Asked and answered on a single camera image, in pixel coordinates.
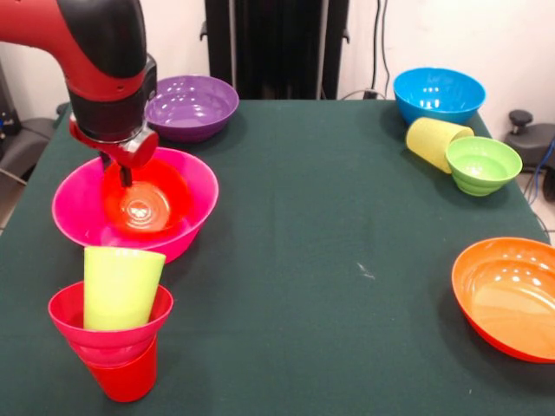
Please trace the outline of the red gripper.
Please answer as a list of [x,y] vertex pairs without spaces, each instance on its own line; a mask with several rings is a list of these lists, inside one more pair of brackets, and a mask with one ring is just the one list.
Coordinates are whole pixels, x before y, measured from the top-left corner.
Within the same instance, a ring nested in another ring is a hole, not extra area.
[[129,136],[117,141],[94,139],[78,126],[74,115],[69,116],[69,132],[82,144],[100,152],[102,170],[106,171],[112,160],[120,165],[122,187],[133,184],[132,170],[144,166],[152,157],[159,144],[159,135],[146,123],[135,129]]

